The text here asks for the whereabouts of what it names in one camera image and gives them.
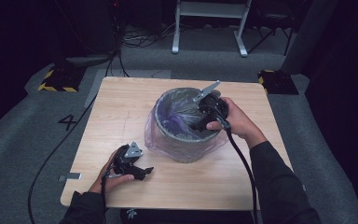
light wood tabletop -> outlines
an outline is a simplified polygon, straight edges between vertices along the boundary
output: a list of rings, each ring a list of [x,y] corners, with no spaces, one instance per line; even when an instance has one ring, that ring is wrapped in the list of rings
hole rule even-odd
[[[75,190],[84,192],[89,189],[114,150],[135,141],[144,155],[134,165],[155,169],[144,181],[131,181],[107,194],[108,207],[252,210],[249,177],[229,142],[192,163],[173,161],[145,147],[147,117],[162,93],[180,87],[203,89],[212,83],[106,77],[71,169],[71,173],[81,173],[81,179],[66,181],[62,204],[70,204]],[[291,167],[263,87],[256,83],[221,82],[216,89],[245,111]],[[238,136],[234,136],[234,140],[251,164],[246,142]]]

black long-sleeve shirt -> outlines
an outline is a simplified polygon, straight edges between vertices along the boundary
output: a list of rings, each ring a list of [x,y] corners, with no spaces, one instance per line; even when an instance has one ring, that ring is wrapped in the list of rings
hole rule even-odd
[[[253,147],[250,156],[264,224],[322,223],[310,207],[301,182],[270,142]],[[103,220],[101,194],[75,192],[60,223],[103,223]]]

gray carpet floor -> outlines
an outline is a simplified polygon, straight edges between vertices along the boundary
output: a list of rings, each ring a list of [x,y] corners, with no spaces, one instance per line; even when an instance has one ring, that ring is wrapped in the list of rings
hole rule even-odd
[[[257,31],[243,34],[246,47],[259,38]],[[247,58],[237,49],[233,29],[187,30],[181,35],[180,51],[171,54],[172,36],[147,48],[122,50],[130,76],[257,82],[262,69],[279,69],[284,61],[285,37],[269,37]],[[31,77],[28,96],[0,120],[0,223],[29,223],[27,197],[37,170],[65,137],[66,125],[58,121],[68,115],[78,120],[95,94],[107,63],[88,68],[79,92],[38,91],[51,64]],[[118,58],[108,76],[123,76]],[[320,133],[304,91],[308,79],[293,76],[299,95],[269,95],[274,116],[295,173],[307,186],[310,203],[323,223],[358,224],[358,201],[351,182],[341,170]],[[90,111],[50,158],[40,174],[32,198],[36,223],[58,223],[66,208],[60,198],[60,175],[69,172]],[[120,223],[117,209],[108,212],[108,223]]]

purple transparent trash bag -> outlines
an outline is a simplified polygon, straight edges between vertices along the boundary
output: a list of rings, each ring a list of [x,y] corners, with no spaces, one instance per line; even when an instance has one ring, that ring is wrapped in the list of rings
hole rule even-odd
[[[227,142],[224,132],[190,128],[205,117],[193,102],[199,93],[194,88],[178,88],[161,95],[145,126],[145,146],[149,150],[174,161],[191,163]]]

office chair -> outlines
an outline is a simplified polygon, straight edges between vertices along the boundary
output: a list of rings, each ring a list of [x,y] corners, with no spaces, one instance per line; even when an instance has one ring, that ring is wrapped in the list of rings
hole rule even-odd
[[[262,39],[258,41],[248,53],[251,53],[257,48],[267,37],[272,34],[275,35],[277,29],[282,29],[287,37],[286,48],[283,54],[286,56],[293,31],[300,23],[299,18],[302,15],[299,13],[304,13],[303,7],[307,2],[308,0],[255,0],[252,5],[255,14],[253,26],[257,28],[259,33],[261,27],[267,27],[270,31],[264,36],[260,33]],[[289,35],[285,32],[286,29],[290,29]]]

